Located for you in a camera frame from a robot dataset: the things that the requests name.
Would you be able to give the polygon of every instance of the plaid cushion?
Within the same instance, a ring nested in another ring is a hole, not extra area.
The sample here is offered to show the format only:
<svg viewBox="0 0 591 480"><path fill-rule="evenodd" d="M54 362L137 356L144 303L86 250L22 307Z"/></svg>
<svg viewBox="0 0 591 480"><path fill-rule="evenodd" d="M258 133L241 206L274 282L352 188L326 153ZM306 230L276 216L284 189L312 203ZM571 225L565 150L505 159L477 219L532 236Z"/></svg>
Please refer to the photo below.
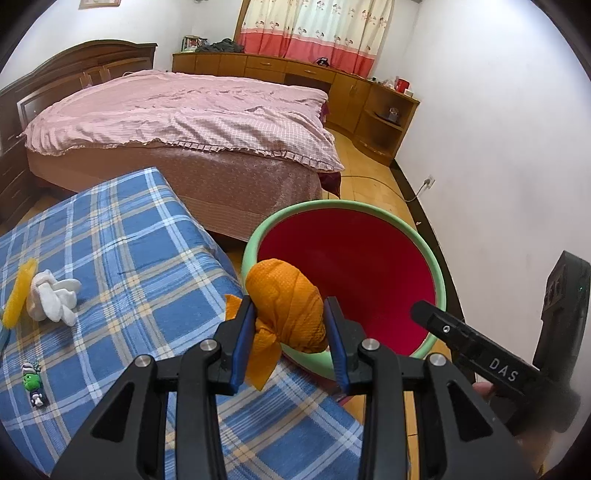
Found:
<svg viewBox="0 0 591 480"><path fill-rule="evenodd" d="M241 295L227 256L155 168L108 181L0 238L0 307L28 258L82 282L78 323L23 318L0 365L0 420L50 472L134 357L178 355L212 336L225 293ZM32 408L21 364L39 362L49 405ZM219 397L229 478L356 478L362 427L299 369L281 362L263 392ZM174 395L166 477L174 477Z"/></svg>

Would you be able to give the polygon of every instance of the yellow mesh sponge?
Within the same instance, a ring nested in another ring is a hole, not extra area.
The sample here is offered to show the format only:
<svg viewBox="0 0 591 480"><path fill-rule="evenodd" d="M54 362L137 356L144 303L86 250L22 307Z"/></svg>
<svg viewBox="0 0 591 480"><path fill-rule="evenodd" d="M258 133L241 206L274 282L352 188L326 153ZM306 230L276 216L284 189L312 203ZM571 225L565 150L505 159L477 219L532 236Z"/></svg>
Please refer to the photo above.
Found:
<svg viewBox="0 0 591 480"><path fill-rule="evenodd" d="M14 287L4 307L4 316L2 317L4 327L14 328L17 324L36 272L37 260L34 258L30 258L18 268L17 279L14 281Z"/></svg>

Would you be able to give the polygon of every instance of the electrical cord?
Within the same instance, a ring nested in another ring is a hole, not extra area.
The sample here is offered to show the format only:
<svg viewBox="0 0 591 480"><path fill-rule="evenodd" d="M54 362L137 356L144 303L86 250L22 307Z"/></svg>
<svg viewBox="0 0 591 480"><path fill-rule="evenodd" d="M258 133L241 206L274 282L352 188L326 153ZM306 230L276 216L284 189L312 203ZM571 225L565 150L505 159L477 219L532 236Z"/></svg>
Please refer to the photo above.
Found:
<svg viewBox="0 0 591 480"><path fill-rule="evenodd" d="M400 198L401 200L403 200L406 203L410 203L415 201L416 199L418 199L418 196L420 195L420 193L423 191L423 188L425 188L429 182L428 180L425 180L423 182L423 184L421 185L421 188L419 188L417 194L411 198L410 200L407 200L406 198L404 198L402 195L400 195L396 190L394 190L390 185L388 185L387 183L384 183L381 180L372 178L372 177L366 177L364 175L341 175L340 176L342 179L368 179L368 180L373 180L373 181L377 181L378 183L381 183L382 185L384 185L385 187L389 188L390 190L392 190L393 194L395 194L398 198Z"/></svg>

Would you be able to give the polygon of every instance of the wooden headboard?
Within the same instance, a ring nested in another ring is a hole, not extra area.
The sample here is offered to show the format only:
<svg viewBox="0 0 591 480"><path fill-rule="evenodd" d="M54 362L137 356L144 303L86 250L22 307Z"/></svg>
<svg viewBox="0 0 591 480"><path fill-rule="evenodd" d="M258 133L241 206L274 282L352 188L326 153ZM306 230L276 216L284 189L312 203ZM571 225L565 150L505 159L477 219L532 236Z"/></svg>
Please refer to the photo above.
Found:
<svg viewBox="0 0 591 480"><path fill-rule="evenodd" d="M27 124L44 108L78 90L152 68L156 43L93 40L68 48L0 90L0 224L14 225L37 201L40 189L29 171Z"/></svg>

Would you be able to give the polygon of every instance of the green toy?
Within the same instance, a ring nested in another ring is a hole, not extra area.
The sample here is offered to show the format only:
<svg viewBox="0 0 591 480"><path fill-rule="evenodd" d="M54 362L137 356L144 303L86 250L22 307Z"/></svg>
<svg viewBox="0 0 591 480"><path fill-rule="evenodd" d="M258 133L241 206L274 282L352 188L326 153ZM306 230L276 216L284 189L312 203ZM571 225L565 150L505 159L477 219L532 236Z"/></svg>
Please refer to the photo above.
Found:
<svg viewBox="0 0 591 480"><path fill-rule="evenodd" d="M25 390L29 392L31 405L35 408L44 407L47 404L45 392L43 391L43 383L39 376L40 371L41 367L39 367L39 364L33 365L30 362L23 363L21 367L22 384Z"/></svg>

